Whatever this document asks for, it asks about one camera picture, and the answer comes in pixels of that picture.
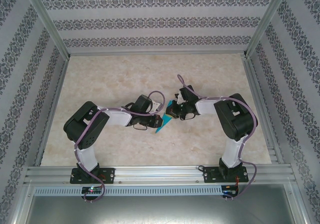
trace patterned wallpaper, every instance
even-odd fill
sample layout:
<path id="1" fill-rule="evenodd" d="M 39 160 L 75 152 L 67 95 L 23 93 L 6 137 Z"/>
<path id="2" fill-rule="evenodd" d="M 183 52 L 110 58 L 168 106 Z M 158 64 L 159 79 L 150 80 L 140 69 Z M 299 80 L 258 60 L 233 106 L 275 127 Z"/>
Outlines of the patterned wallpaper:
<path id="1" fill-rule="evenodd" d="M 34 165 L 64 59 L 29 0 L 0 0 L 0 223 Z"/>
<path id="2" fill-rule="evenodd" d="M 42 0 L 71 53 L 246 49 L 271 0 Z"/>
<path id="3" fill-rule="evenodd" d="M 319 0 L 283 0 L 251 56 L 311 223 L 320 223 L 319 12 Z"/>

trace marble floor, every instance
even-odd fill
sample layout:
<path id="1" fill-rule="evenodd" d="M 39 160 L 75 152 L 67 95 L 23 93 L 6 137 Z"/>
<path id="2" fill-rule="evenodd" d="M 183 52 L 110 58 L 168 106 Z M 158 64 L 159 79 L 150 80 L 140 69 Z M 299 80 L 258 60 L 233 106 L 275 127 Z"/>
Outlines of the marble floor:
<path id="1" fill-rule="evenodd" d="M 201 95 L 240 93 L 256 113 L 238 54 L 71 57 L 41 165 L 76 165 L 73 143 L 63 125 L 85 101 L 120 107 L 141 94 L 160 90 L 168 102 L 182 87 L 177 74 Z M 161 100 L 157 94 L 153 98 Z M 108 126 L 95 143 L 95 154 L 100 165 L 112 166 L 218 164 L 225 137 L 215 115 L 172 120 L 157 134 L 151 128 L 141 131 Z M 242 157 L 254 163 L 271 163 L 260 125 Z"/>

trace aluminum frame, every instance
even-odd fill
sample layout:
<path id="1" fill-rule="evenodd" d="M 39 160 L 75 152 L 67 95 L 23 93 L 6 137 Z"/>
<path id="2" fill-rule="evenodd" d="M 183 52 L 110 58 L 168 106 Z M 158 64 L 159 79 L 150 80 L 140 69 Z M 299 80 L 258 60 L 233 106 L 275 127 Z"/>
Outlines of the aluminum frame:
<path id="1" fill-rule="evenodd" d="M 30 0 L 32 6 L 36 10 L 38 16 L 42 20 L 45 28 L 53 39 L 55 45 L 59 49 L 64 60 L 69 60 L 70 53 L 68 52 L 66 45 L 61 38 L 56 26 L 54 25 L 52 19 L 50 18 L 48 12 L 45 9 L 45 6 L 41 0 Z"/>
<path id="2" fill-rule="evenodd" d="M 259 117 L 259 121 L 261 123 L 261 128 L 265 137 L 265 142 L 268 147 L 274 148 L 273 150 L 275 151 L 274 153 L 277 157 L 276 162 L 284 163 L 271 121 L 269 119 L 266 104 L 262 97 L 261 89 L 259 88 L 257 77 L 254 74 L 251 60 L 250 58 L 246 58 L 244 55 L 242 55 L 242 62 L 244 70 L 246 72 L 246 77 L 248 79 L 249 87 L 251 89 L 252 98 L 257 109 L 256 111 Z"/>
<path id="3" fill-rule="evenodd" d="M 56 107 L 58 105 L 59 97 L 61 94 L 62 85 L 65 81 L 66 72 L 67 72 L 66 70 L 68 69 L 68 64 L 69 64 L 69 60 L 65 60 L 64 64 L 63 64 L 63 70 L 62 70 L 62 78 L 60 79 L 58 86 L 57 86 L 57 92 L 55 94 L 54 101 L 52 103 L 52 109 L 49 114 L 48 125 L 46 126 L 46 128 L 44 130 L 45 131 L 44 136 L 43 136 L 43 139 L 42 139 L 40 147 L 39 147 L 38 155 L 36 156 L 37 158 L 35 160 L 35 164 L 34 164 L 35 166 L 40 166 L 40 164 L 41 164 L 41 160 L 42 160 L 42 157 L 44 154 L 45 146 L 46 146 L 47 140 L 49 138 L 49 133 L 50 133 L 50 129 L 52 126 L 52 122 L 54 120 L 55 111 L 57 109 Z"/>
<path id="4" fill-rule="evenodd" d="M 274 14 L 276 13 L 281 1 L 282 0 L 271 0 L 245 51 L 247 57 L 251 56 L 255 51 L 256 46 L 258 45 L 263 33 L 265 32 Z"/>
<path id="5" fill-rule="evenodd" d="M 211 51 L 128 51 L 128 52 L 80 52 L 71 56 L 109 56 L 109 55 L 212 55 L 212 54 L 242 54 L 243 50 L 211 50 Z"/>
<path id="6" fill-rule="evenodd" d="M 283 184 L 296 223 L 310 223 L 306 208 L 297 186 L 294 171 L 290 164 L 259 164 L 253 185 Z M 74 167 L 29 167 L 26 171 L 22 191 L 16 210 L 9 223 L 26 223 L 35 189 L 39 186 L 90 186 L 70 184 L 70 174 Z M 252 178 L 254 168 L 246 165 L 248 177 Z M 219 186 L 235 183 L 204 183 L 203 173 L 198 166 L 118 166 L 115 167 L 114 184 L 110 186 Z"/>

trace wire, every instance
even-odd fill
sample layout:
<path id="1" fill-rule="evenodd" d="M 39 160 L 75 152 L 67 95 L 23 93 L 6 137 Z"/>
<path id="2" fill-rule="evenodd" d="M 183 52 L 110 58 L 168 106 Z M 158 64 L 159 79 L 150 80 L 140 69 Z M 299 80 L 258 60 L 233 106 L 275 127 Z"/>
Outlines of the wire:
<path id="1" fill-rule="evenodd" d="M 135 125 L 133 126 L 133 128 L 135 129 L 135 130 L 148 130 L 148 127 L 147 126 L 144 126 L 145 127 L 145 129 L 139 129 L 139 128 L 135 128 Z"/>
<path id="2" fill-rule="evenodd" d="M 236 197 L 233 197 L 233 196 L 231 196 L 231 195 L 229 195 L 229 194 L 226 194 L 226 193 L 224 193 L 223 192 L 223 194 L 222 194 L 223 196 L 225 195 L 225 196 L 227 196 L 227 197 L 229 197 L 229 198 L 231 198 L 231 200 L 233 201 L 234 200 L 234 198 Z"/>
<path id="3" fill-rule="evenodd" d="M 252 178 L 251 178 L 251 180 L 249 181 L 249 183 L 247 184 L 247 186 L 243 189 L 243 191 L 240 193 L 240 194 L 238 194 L 236 197 L 234 197 L 234 198 L 238 198 L 239 196 L 241 196 L 243 193 L 245 193 L 246 192 L 246 190 L 250 187 L 250 185 L 251 185 L 251 183 L 253 182 L 253 180 L 255 179 L 255 176 L 256 176 L 256 174 L 257 174 L 257 166 L 255 165 L 255 164 L 253 164 L 253 163 L 251 163 L 251 162 L 248 162 L 248 161 L 244 161 L 244 160 L 242 160 L 241 159 L 241 154 L 242 154 L 242 150 L 243 150 L 243 148 L 244 148 L 244 146 L 245 146 L 245 143 L 246 143 L 246 141 L 253 135 L 253 133 L 255 132 L 255 130 L 256 130 L 256 128 L 257 128 L 257 126 L 256 126 L 256 120 L 257 120 L 257 118 L 256 118 L 256 116 L 255 116 L 255 114 L 253 113 L 253 111 L 252 111 L 252 109 L 247 105 L 247 104 L 245 104 L 244 102 L 242 102 L 242 101 L 240 101 L 240 100 L 238 100 L 238 99 L 235 99 L 235 98 L 231 98 L 231 97 L 204 97 L 204 96 L 201 96 L 201 95 L 199 95 L 198 93 L 196 93 L 195 91 L 193 91 L 191 88 L 189 88 L 186 84 L 185 84 L 185 81 L 184 81 L 184 79 L 183 79 L 183 77 L 181 76 L 181 75 L 177 75 L 177 77 L 178 77 L 178 79 L 180 80 L 180 82 L 182 83 L 182 85 L 186 88 L 186 89 L 188 89 L 190 92 L 192 92 L 193 94 L 195 94 L 196 96 L 198 96 L 200 99 L 206 99 L 206 100 L 231 100 L 231 101 L 234 101 L 234 102 L 237 102 L 237 103 L 239 103 L 239 104 L 241 104 L 242 106 L 244 106 L 248 111 L 249 111 L 249 113 L 250 113 L 250 115 L 251 115 L 251 117 L 252 117 L 252 119 L 254 120 L 253 122 L 253 124 L 254 124 L 254 126 L 253 126 L 253 128 L 252 128 L 252 131 L 250 132 L 250 134 L 243 140 L 243 142 L 241 143 L 241 146 L 240 146 L 240 149 L 239 149 L 239 153 L 238 153 L 238 159 L 243 163 L 243 164 L 248 164 L 248 165 L 252 165 L 253 167 L 254 167 L 254 173 L 253 173 L 253 176 L 252 176 Z"/>
<path id="4" fill-rule="evenodd" d="M 157 111 L 155 111 L 154 113 L 148 113 L 148 114 L 140 114 L 140 113 L 135 113 L 135 112 L 132 112 L 132 111 L 129 111 L 129 110 L 126 110 L 126 109 L 124 109 L 124 108 L 102 108 L 102 109 L 100 109 L 100 110 L 98 110 L 97 111 L 97 113 L 93 116 L 93 118 L 91 119 L 91 121 L 89 122 L 89 124 L 87 125 L 87 127 L 84 129 L 84 131 L 83 131 L 83 133 L 81 134 L 81 136 L 79 137 L 79 139 L 76 141 L 76 143 L 75 143 L 75 152 L 74 152 L 74 154 L 75 154 L 75 157 L 76 157 L 76 159 L 77 159 L 77 161 L 78 161 L 78 165 L 88 174 L 88 175 L 90 175 L 91 177 L 93 177 L 94 179 L 96 179 L 97 181 L 99 181 L 100 183 L 101 183 L 101 187 L 102 187 L 102 192 L 101 192 L 101 195 L 100 196 L 98 196 L 96 199 L 94 199 L 94 200 L 87 200 L 86 199 L 86 195 L 87 195 L 87 192 L 84 194 L 84 200 L 85 200 L 85 202 L 87 202 L 87 201 L 90 201 L 91 203 L 92 202 L 95 202 L 95 201 L 97 201 L 97 200 L 100 200 L 103 196 L 104 196 L 104 194 L 105 194 L 105 184 L 104 184 L 104 182 L 100 179 L 100 178 L 98 178 L 98 177 L 96 177 L 95 175 L 93 175 L 90 171 L 88 171 L 86 168 L 85 168 L 85 166 L 84 165 L 82 165 L 82 163 L 81 163 L 81 160 L 80 160 L 80 158 L 79 158 L 79 155 L 78 155 L 78 152 L 77 152 L 77 150 L 78 150 L 78 145 L 79 145 L 79 143 L 82 141 L 82 139 L 83 139 L 83 137 L 86 135 L 86 133 L 87 133 L 87 131 L 90 129 L 90 127 L 91 127 L 91 125 L 93 124 L 93 122 L 94 122 L 94 120 L 97 118 L 97 116 L 101 113 L 101 112 L 103 112 L 103 111 L 105 111 L 105 110 L 117 110 L 117 111 L 122 111 L 122 112 L 126 112 L 126 113 L 128 113 L 128 114 L 134 114 L 134 115 L 140 115 L 140 116 L 152 116 L 152 115 L 155 115 L 155 114 L 157 114 L 157 113 L 159 113 L 162 109 L 163 109 L 163 107 L 165 106 L 165 102 L 166 102 L 166 99 L 165 99 L 165 95 L 161 92 L 161 91 L 158 91 L 158 90 L 154 90 L 154 91 L 152 91 L 152 92 L 150 92 L 150 94 L 148 95 L 148 97 L 150 97 L 150 95 L 151 94 L 153 94 L 153 93 L 159 93 L 159 94 L 161 94 L 162 95 L 162 98 L 163 98 L 163 103 L 161 103 L 160 104 L 160 106 L 159 106 L 159 109 L 157 110 Z"/>
<path id="5" fill-rule="evenodd" d="M 99 200 L 99 199 L 101 199 L 103 196 L 104 196 L 104 194 L 105 194 L 105 184 L 104 184 L 104 182 L 101 180 L 101 179 L 99 179 L 98 177 L 96 177 L 95 175 L 93 175 L 90 171 L 88 171 L 86 168 L 85 168 L 85 166 L 84 165 L 82 165 L 82 163 L 81 163 L 81 161 L 80 161 L 80 158 L 79 158 L 79 156 L 78 156 L 78 152 L 77 152 L 77 150 L 78 150 L 78 145 L 79 145 L 79 143 L 82 141 L 82 139 L 83 139 L 83 137 L 86 135 L 86 133 L 87 133 L 87 131 L 89 130 L 89 128 L 91 127 L 91 125 L 92 125 L 92 123 L 94 122 L 94 120 L 97 118 L 97 116 L 102 112 L 102 111 L 105 111 L 106 109 L 101 109 L 101 110 L 99 110 L 99 111 L 97 111 L 97 113 L 93 116 L 93 118 L 91 119 L 91 121 L 90 121 L 90 123 L 88 124 L 88 126 L 84 129 L 84 131 L 83 131 L 83 133 L 81 134 L 81 136 L 79 137 L 79 139 L 76 141 L 76 143 L 75 143 L 75 152 L 74 152 L 74 154 L 75 154 L 75 157 L 76 157 L 76 159 L 77 159 L 77 161 L 78 161 L 78 165 L 88 174 L 88 175 L 90 175 L 91 177 L 93 177 L 94 179 L 96 179 L 97 181 L 99 181 L 100 183 L 101 183 L 101 186 L 102 186 L 102 189 L 103 189 L 103 191 L 101 192 L 101 195 L 100 196 L 98 196 L 96 199 L 94 199 L 94 200 L 90 200 L 90 202 L 92 203 L 92 202 L 95 202 L 95 201 L 97 201 L 97 200 Z M 87 192 L 84 194 L 84 200 L 85 200 L 85 202 L 87 202 L 88 200 L 86 199 L 86 195 L 87 195 Z"/>
<path id="6" fill-rule="evenodd" d="M 236 185 L 236 191 L 238 191 L 239 190 L 239 177 L 238 176 L 236 176 L 236 178 L 235 178 L 235 185 Z"/>
<path id="7" fill-rule="evenodd" d="M 203 166 L 203 165 L 198 166 L 198 170 L 201 171 L 201 172 L 203 172 L 204 166 Z"/>
<path id="8" fill-rule="evenodd" d="M 158 91 L 158 90 L 154 90 L 154 91 L 150 92 L 150 94 L 148 95 L 148 97 L 150 97 L 150 95 L 153 94 L 153 93 L 159 93 L 159 94 L 161 94 L 161 96 L 162 96 L 162 98 L 163 98 L 163 102 L 160 103 L 160 106 L 159 106 L 158 110 L 155 111 L 155 112 L 153 112 L 153 113 L 141 114 L 141 113 L 132 112 L 132 111 L 130 111 L 130 110 L 126 110 L 126 109 L 124 109 L 124 108 L 119 108 L 119 107 L 106 108 L 106 110 L 116 110 L 116 111 L 121 111 L 121 112 L 125 112 L 125 113 L 128 113 L 128 114 L 139 115 L 139 116 L 152 116 L 152 115 L 156 115 L 156 114 L 158 114 L 158 113 L 163 109 L 163 107 L 165 106 L 166 99 L 165 99 L 165 95 L 164 95 L 161 91 Z"/>
<path id="9" fill-rule="evenodd" d="M 182 118 L 181 118 L 181 116 L 180 116 L 180 120 L 192 120 L 192 119 L 194 119 L 195 117 L 196 117 L 196 115 L 195 115 L 195 114 L 193 114 L 193 117 L 188 118 L 188 119 L 182 119 Z"/>

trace blue object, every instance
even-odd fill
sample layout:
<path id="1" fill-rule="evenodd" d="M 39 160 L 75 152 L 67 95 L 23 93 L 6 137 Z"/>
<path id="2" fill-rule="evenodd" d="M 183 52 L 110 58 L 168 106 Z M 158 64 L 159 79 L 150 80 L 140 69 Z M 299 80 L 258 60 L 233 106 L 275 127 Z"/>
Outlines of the blue object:
<path id="1" fill-rule="evenodd" d="M 172 100 L 169 101 L 167 107 L 168 107 L 169 105 L 171 105 L 171 104 L 172 104 Z M 169 121 L 171 121 L 171 119 L 172 119 L 171 116 L 168 116 L 168 115 L 166 115 L 166 113 L 164 113 L 164 114 L 163 114 L 163 117 L 162 117 L 162 120 L 164 120 L 164 121 L 163 121 L 163 124 L 162 124 L 161 127 L 159 127 L 159 128 L 156 130 L 156 133 L 157 133 L 158 131 L 160 131 Z"/>

